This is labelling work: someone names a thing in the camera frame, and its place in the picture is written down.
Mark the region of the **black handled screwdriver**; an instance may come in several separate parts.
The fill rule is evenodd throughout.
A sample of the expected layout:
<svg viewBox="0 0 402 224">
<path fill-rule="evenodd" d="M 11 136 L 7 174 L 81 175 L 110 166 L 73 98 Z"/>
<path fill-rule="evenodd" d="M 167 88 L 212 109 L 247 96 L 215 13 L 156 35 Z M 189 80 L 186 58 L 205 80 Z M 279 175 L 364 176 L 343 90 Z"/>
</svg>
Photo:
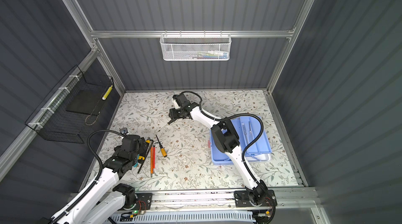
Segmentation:
<svg viewBox="0 0 402 224">
<path fill-rule="evenodd" d="M 163 130 L 164 128 L 166 128 L 167 126 L 171 125 L 173 122 L 174 122 L 174 120 L 173 120 L 173 121 L 172 121 L 172 120 L 168 121 L 162 128 L 160 128 L 160 129 L 156 132 L 156 134 L 159 133 L 160 131 L 162 131 L 162 130 Z"/>
</svg>

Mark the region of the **clear plastic tweezers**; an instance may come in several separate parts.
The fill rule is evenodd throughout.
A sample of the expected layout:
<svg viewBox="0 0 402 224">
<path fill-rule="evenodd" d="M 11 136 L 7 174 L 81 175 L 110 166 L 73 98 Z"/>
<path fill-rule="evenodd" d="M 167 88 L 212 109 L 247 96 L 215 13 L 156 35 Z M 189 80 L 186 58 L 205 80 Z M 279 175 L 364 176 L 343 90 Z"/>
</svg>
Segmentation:
<svg viewBox="0 0 402 224">
<path fill-rule="evenodd" d="M 244 122 L 241 122 L 241 127 L 242 127 L 242 134 L 244 137 L 245 142 L 247 141 L 247 129 L 246 129 L 246 125 L 244 124 Z"/>
</svg>

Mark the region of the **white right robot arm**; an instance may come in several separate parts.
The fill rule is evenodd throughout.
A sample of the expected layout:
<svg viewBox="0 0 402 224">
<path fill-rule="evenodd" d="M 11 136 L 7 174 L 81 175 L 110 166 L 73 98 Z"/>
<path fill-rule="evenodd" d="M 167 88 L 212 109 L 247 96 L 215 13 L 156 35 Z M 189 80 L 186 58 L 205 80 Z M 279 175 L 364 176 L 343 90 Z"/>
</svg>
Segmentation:
<svg viewBox="0 0 402 224">
<path fill-rule="evenodd" d="M 174 108 L 169 110 L 170 121 L 168 124 L 172 124 L 178 119 L 191 119 L 209 128 L 217 149 L 229 157 L 240 173 L 250 203 L 254 206 L 259 206 L 269 202 L 272 207 L 276 207 L 277 203 L 273 194 L 269 192 L 267 185 L 257 176 L 246 159 L 247 150 L 263 136 L 264 124 L 262 119 L 249 113 L 219 118 L 205 111 L 202 108 L 202 101 L 202 97 L 192 91 L 183 91 L 180 94 L 173 95 L 172 103 Z M 233 119 L 240 117 L 254 118 L 260 125 L 259 132 L 245 148 L 241 147 L 240 137 L 232 124 Z"/>
</svg>

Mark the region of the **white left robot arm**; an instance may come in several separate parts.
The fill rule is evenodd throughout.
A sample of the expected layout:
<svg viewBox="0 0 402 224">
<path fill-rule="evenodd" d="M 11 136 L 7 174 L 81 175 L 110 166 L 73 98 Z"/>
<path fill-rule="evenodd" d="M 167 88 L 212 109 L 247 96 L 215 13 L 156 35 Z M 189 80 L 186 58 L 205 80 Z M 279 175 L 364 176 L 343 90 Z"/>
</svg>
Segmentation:
<svg viewBox="0 0 402 224">
<path fill-rule="evenodd" d="M 87 147 L 99 165 L 97 175 L 53 216 L 39 219 L 39 224 L 102 224 L 121 209 L 130 217 L 146 210 L 146 204 L 138 198 L 135 188 L 120 180 L 146 157 L 151 141 L 131 135 L 125 128 L 112 133 L 121 137 L 121 144 L 106 161 L 102 161 L 91 145 L 99 131 L 88 136 Z"/>
</svg>

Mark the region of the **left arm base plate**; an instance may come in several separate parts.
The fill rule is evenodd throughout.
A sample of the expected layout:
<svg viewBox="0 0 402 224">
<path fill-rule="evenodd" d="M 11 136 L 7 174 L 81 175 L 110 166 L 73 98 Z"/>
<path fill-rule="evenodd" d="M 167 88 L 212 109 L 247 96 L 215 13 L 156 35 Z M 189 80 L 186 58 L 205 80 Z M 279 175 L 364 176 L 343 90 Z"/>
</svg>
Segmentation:
<svg viewBox="0 0 402 224">
<path fill-rule="evenodd" d="M 137 193 L 137 199 L 135 203 L 124 206 L 123 209 L 127 211 L 146 211 L 150 210 L 152 204 L 152 193 Z"/>
</svg>

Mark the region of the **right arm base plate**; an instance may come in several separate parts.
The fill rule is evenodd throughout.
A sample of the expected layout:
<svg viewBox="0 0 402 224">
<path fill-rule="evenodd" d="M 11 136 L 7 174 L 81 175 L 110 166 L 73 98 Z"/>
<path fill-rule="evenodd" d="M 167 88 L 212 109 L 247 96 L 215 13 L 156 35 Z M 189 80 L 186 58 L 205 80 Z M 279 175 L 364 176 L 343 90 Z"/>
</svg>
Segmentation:
<svg viewBox="0 0 402 224">
<path fill-rule="evenodd" d="M 277 206 L 275 192 L 266 190 L 265 192 L 254 192 L 247 190 L 235 191 L 233 193 L 236 207 L 273 207 Z"/>
</svg>

